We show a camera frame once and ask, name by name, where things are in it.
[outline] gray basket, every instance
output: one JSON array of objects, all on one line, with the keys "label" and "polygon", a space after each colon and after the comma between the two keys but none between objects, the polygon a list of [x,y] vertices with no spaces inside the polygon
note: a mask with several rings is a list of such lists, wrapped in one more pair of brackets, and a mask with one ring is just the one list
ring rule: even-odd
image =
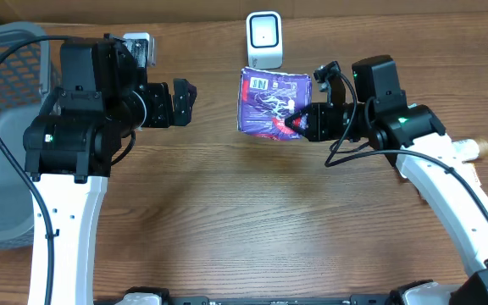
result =
[{"label": "gray basket", "polygon": [[[42,28],[29,22],[1,25],[0,54],[16,42],[43,35]],[[25,161],[24,130],[38,114],[55,77],[48,42],[22,47],[0,66],[0,136],[20,164]],[[32,242],[31,194],[0,151],[0,249]]]}]

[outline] wall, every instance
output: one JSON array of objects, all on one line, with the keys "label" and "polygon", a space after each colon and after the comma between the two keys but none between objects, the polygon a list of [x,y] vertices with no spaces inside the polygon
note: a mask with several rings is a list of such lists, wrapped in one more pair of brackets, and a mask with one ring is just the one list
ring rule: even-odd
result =
[{"label": "wall", "polygon": [[274,9],[284,18],[488,11],[488,0],[0,0],[0,23],[136,24],[245,19]]}]

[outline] laundry basket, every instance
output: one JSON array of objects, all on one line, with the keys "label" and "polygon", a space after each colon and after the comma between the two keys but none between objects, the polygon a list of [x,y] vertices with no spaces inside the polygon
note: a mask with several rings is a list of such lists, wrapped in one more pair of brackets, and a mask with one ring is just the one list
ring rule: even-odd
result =
[{"label": "laundry basket", "polygon": [[[0,26],[0,54],[17,42],[46,35],[37,25],[16,22]],[[48,42],[22,47],[0,66],[0,136],[24,164],[24,130],[36,117],[58,74],[52,69]],[[0,151],[0,249],[33,242],[31,194]]]}]

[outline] plastic package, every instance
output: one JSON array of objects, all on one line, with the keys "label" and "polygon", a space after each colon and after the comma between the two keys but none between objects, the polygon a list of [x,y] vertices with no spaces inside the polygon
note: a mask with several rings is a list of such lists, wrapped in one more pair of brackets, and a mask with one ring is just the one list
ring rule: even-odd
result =
[{"label": "plastic package", "polygon": [[[241,71],[237,128],[248,135],[288,141],[299,139],[286,127],[285,118],[310,104],[312,81],[308,75],[291,75],[252,68]],[[296,124],[304,127],[305,119]]]}]

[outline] wood grain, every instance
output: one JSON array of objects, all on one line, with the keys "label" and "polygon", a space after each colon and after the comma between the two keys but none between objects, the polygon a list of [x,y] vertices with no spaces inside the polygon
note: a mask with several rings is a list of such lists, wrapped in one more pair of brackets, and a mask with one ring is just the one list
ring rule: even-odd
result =
[{"label": "wood grain", "polygon": [[[464,281],[440,222],[384,158],[326,169],[329,143],[236,131],[243,22],[47,29],[127,31],[158,40],[150,81],[185,77],[198,99],[188,127],[139,132],[114,166],[99,220],[95,297],[131,286],[180,296],[327,297],[419,279]],[[488,14],[294,19],[284,22],[284,43],[282,70],[292,73],[331,60],[349,73],[351,63],[389,53],[409,102],[430,106],[455,139],[488,139]],[[325,100],[317,87],[313,100]],[[488,158],[477,167],[488,193]],[[26,303],[30,266],[29,248],[0,252],[0,303]]]}]

